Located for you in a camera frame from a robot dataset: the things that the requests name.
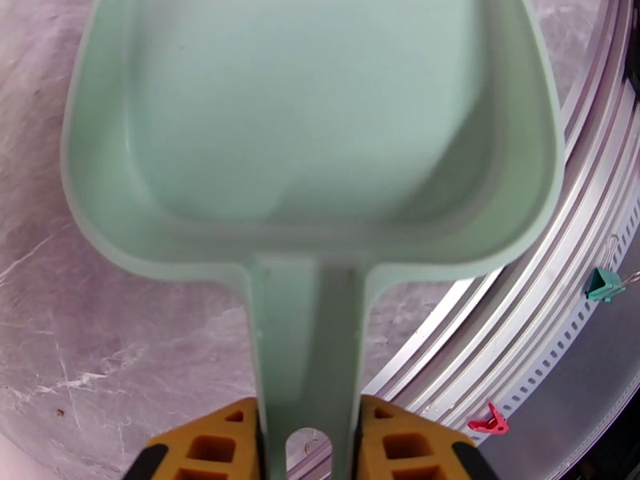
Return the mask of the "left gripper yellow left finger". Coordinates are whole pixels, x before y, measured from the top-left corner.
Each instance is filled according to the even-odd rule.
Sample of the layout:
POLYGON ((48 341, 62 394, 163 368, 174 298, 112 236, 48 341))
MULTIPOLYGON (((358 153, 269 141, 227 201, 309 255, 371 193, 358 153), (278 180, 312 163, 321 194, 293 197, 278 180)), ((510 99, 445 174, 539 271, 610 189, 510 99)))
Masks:
POLYGON ((257 400, 241 399, 153 437, 122 480, 262 480, 257 400))

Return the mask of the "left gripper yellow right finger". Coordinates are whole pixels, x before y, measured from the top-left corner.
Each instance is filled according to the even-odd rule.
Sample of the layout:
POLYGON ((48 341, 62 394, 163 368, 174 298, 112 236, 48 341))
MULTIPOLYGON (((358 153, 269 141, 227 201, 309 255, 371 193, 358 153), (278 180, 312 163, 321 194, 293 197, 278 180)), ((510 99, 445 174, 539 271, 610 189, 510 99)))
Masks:
POLYGON ((361 396, 357 480, 500 480, 464 433, 361 396))

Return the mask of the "mint green dustpan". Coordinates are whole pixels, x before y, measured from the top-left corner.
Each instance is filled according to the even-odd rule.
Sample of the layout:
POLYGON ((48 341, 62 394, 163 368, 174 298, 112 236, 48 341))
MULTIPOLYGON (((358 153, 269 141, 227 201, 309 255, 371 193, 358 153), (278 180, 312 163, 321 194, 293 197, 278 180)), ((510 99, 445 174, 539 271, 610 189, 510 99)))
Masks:
POLYGON ((529 0, 96 0, 62 184, 116 265, 242 297, 262 476, 311 427, 348 478, 370 308, 534 243, 558 117, 529 0))

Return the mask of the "red clothespin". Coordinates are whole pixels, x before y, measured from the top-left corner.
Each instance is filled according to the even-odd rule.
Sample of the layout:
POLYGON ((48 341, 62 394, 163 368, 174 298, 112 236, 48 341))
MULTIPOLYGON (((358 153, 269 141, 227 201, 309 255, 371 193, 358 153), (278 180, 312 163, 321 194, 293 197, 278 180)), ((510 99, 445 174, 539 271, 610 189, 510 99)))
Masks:
POLYGON ((472 420, 468 422, 471 431, 480 434, 504 435, 510 431, 507 419, 500 413, 492 402, 488 404, 490 417, 486 420, 472 420))

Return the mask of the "green binder clip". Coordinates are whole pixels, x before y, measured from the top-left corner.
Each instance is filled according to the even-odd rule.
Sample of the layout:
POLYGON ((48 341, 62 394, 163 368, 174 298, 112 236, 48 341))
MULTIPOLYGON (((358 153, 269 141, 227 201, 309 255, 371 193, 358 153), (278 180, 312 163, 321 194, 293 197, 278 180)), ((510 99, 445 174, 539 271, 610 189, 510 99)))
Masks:
POLYGON ((626 290, 620 275, 612 270, 596 267, 587 283, 586 298, 594 302, 610 302, 613 296, 626 290))

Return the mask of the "aluminium rail frame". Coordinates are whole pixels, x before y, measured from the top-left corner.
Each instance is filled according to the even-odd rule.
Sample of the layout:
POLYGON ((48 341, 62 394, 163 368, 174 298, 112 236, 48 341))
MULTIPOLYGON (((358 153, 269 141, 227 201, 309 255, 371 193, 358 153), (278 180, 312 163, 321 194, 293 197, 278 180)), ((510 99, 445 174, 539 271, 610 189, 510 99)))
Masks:
POLYGON ((453 284, 431 315, 365 387, 468 434, 488 403, 532 365, 578 300, 591 269, 640 189, 640 100, 626 77, 638 0, 598 0, 585 57, 562 109, 562 196, 542 236, 519 260, 453 284))

